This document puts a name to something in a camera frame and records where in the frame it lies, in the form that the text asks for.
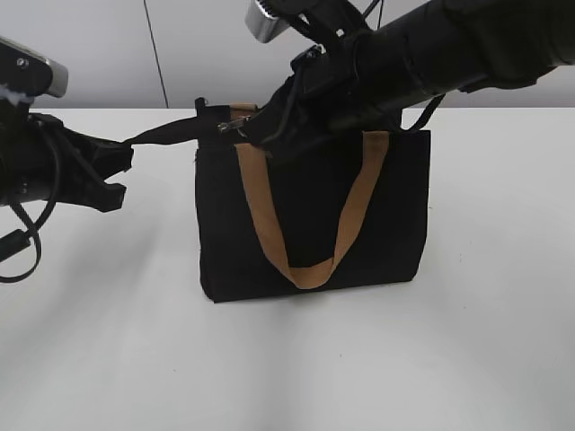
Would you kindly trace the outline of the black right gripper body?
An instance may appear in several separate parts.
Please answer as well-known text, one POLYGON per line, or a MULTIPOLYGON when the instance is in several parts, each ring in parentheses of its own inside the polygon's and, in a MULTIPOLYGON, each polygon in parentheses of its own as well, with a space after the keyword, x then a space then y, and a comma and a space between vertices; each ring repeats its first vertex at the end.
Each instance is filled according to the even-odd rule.
POLYGON ((293 74, 251 116, 256 148, 316 148, 337 136, 373 128, 373 107, 361 88, 362 44, 341 51, 312 47, 292 61, 293 74))

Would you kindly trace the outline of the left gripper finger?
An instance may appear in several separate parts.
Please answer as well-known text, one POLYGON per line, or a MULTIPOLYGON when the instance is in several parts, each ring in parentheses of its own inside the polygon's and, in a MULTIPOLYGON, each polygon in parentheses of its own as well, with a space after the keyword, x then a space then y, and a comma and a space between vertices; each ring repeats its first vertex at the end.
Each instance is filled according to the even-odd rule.
POLYGON ((132 168, 134 150, 130 145, 107 139, 91 138, 91 165, 100 176, 113 176, 132 168))
POLYGON ((83 185, 75 203, 78 206, 93 208, 102 213, 122 209, 127 188, 121 184, 108 184, 105 181, 91 181, 83 185))

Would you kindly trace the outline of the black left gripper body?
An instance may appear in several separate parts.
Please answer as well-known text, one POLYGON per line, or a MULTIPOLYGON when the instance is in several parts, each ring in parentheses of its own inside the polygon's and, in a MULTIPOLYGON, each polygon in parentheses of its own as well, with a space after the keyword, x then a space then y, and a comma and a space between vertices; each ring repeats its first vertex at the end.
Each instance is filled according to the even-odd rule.
POLYGON ((17 198, 22 202, 48 200, 76 205, 83 185, 105 181, 92 167, 93 144, 51 115, 28 116, 17 144, 17 198))

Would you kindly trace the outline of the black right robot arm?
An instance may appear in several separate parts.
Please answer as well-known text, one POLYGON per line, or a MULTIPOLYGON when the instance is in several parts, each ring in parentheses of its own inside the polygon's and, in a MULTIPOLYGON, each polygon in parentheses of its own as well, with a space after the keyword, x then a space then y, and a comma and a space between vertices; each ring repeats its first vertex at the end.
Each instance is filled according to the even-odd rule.
POLYGON ((449 92, 515 90, 574 62, 571 1, 429 1, 373 30, 348 1, 268 1, 323 47, 244 126, 260 147, 397 130, 399 113, 449 92))

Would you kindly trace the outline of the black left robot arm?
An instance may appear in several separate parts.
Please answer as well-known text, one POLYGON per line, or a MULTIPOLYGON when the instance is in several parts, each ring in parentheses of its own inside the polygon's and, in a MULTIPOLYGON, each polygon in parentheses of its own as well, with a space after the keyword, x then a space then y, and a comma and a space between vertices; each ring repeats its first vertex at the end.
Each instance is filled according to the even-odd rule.
POLYGON ((128 145, 66 128, 30 105, 1 100, 1 204, 48 200, 106 213, 121 208, 126 187, 106 180, 131 168, 128 145))

